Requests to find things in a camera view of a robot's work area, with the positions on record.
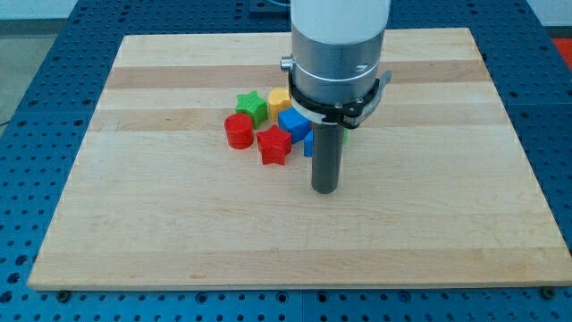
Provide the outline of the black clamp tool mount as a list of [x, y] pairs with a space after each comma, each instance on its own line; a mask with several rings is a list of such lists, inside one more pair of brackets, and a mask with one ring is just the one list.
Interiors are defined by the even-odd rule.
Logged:
[[318, 124], [338, 124], [356, 129], [379, 106], [385, 86], [391, 82], [392, 71], [386, 71], [374, 86], [362, 97], [344, 104], [325, 104], [305, 97], [294, 84], [292, 72], [288, 73], [290, 101], [294, 109], [309, 121]]

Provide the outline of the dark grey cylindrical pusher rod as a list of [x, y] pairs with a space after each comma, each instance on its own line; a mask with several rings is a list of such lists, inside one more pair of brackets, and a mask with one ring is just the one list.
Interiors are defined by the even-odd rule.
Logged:
[[339, 183], [344, 128], [316, 124], [313, 129], [311, 184], [321, 194], [334, 192]]

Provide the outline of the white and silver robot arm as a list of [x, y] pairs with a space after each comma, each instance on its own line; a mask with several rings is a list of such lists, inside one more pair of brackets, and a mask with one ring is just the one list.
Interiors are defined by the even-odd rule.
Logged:
[[291, 0], [291, 53], [281, 60], [293, 107], [313, 126], [311, 185], [339, 184], [344, 132], [381, 102], [391, 72], [379, 73], [390, 0]]

